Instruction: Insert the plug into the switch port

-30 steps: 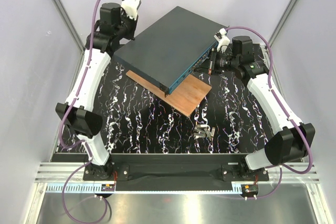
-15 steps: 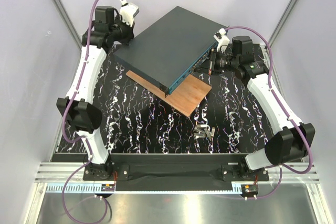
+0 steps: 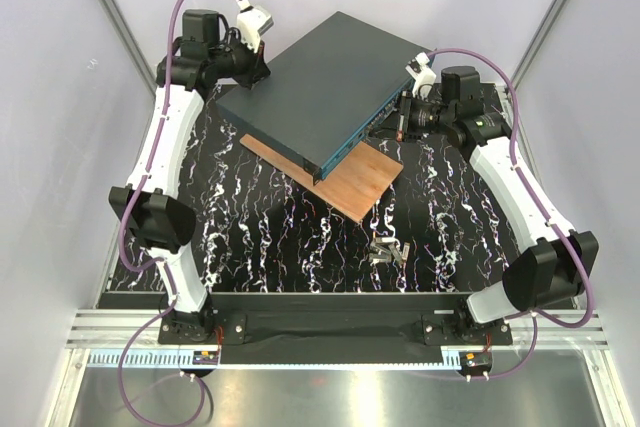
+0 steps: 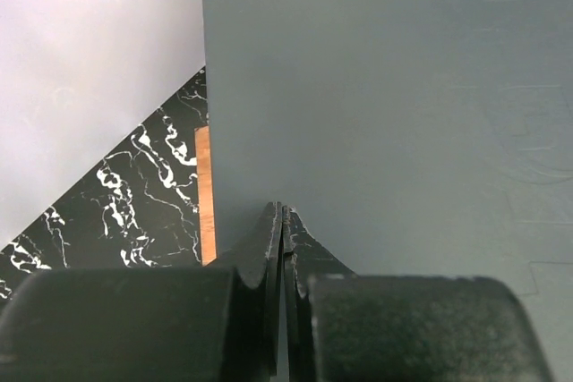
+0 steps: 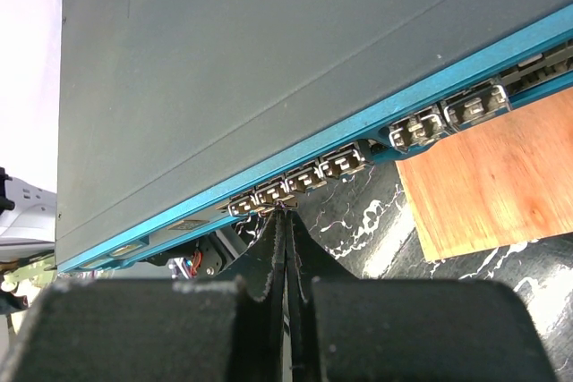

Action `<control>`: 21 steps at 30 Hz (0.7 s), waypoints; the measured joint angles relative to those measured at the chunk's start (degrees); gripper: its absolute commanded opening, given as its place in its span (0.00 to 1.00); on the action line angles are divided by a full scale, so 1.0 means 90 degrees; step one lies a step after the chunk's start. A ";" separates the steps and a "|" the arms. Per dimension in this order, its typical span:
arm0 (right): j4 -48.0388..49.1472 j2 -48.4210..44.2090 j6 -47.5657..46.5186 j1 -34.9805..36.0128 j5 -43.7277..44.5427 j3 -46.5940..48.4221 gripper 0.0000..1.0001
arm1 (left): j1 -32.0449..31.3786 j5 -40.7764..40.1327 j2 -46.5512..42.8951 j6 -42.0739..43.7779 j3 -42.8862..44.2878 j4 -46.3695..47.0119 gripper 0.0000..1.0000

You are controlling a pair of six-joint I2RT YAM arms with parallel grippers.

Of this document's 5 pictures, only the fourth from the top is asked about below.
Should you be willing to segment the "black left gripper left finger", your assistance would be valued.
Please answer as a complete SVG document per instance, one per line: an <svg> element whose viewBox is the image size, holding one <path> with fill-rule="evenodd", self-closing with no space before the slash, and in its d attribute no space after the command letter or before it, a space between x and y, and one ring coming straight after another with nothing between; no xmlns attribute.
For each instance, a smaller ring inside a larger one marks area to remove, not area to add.
<svg viewBox="0 0 573 382"><path fill-rule="evenodd" d="M222 351L222 378L277 374L283 207L268 203L255 227L214 261L233 271Z"/></svg>

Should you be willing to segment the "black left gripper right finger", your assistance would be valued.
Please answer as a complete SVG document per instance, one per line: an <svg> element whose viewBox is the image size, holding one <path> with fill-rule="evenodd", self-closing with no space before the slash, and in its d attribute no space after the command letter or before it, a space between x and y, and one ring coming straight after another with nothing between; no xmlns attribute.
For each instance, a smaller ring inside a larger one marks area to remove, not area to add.
<svg viewBox="0 0 573 382"><path fill-rule="evenodd" d="M309 280L354 272L320 244L295 208L283 207L283 275L286 293L288 369L291 381L315 379Z"/></svg>

